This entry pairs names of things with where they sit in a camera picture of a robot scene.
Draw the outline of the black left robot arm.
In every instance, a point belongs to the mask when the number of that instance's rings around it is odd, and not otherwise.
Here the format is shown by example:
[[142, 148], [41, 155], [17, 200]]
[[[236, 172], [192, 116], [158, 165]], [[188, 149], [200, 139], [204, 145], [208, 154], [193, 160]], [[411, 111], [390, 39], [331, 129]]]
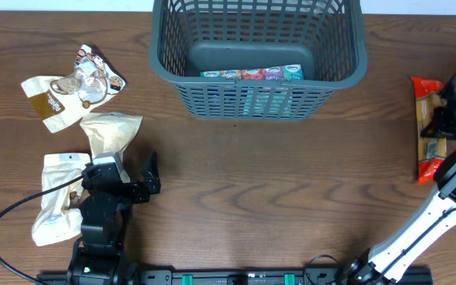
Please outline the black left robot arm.
[[158, 155], [153, 152], [140, 170], [141, 180], [124, 182], [124, 166], [117, 152], [97, 155], [82, 171], [82, 187], [89, 192], [80, 210], [82, 236], [66, 272], [73, 285], [138, 284], [138, 265], [127, 260], [124, 241], [132, 206], [147, 203], [161, 191]]

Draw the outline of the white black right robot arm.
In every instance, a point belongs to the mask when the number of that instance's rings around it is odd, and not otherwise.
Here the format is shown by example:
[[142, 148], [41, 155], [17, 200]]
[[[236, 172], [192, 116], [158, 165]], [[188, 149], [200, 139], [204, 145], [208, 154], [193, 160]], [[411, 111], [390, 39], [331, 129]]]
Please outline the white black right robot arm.
[[456, 226], [456, 92], [427, 91], [416, 99], [423, 177], [434, 181], [425, 202], [386, 240], [340, 275], [351, 284], [395, 284], [426, 249]]

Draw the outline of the teal snack packet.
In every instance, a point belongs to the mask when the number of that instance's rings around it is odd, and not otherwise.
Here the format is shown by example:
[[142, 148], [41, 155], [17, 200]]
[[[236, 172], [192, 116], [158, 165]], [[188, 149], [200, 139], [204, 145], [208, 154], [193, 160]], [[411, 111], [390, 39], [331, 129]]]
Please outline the teal snack packet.
[[262, 90], [254, 93], [250, 89], [242, 93], [241, 98], [245, 100], [241, 107], [242, 116], [289, 118], [292, 115], [293, 97], [288, 96], [287, 91], [271, 93], [269, 90]]

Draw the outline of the spaghetti packet red ends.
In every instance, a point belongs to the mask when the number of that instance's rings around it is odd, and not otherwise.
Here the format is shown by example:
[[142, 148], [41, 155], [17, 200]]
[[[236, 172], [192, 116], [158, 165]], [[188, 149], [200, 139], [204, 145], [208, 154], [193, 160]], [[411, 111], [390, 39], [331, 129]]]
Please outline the spaghetti packet red ends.
[[425, 184], [433, 179], [447, 155], [447, 141], [433, 135], [431, 124], [435, 109], [445, 105], [439, 95], [444, 85], [434, 79], [411, 77], [411, 80], [416, 104], [417, 183]]

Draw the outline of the multicolour tissue pack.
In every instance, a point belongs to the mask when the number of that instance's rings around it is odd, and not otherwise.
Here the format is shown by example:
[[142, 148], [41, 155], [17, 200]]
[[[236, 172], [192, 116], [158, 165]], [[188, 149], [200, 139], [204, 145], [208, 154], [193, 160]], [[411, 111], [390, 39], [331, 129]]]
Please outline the multicolour tissue pack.
[[303, 80], [304, 73], [300, 64], [271, 66], [246, 70], [211, 70], [200, 73], [203, 78], [227, 78], [264, 81]]

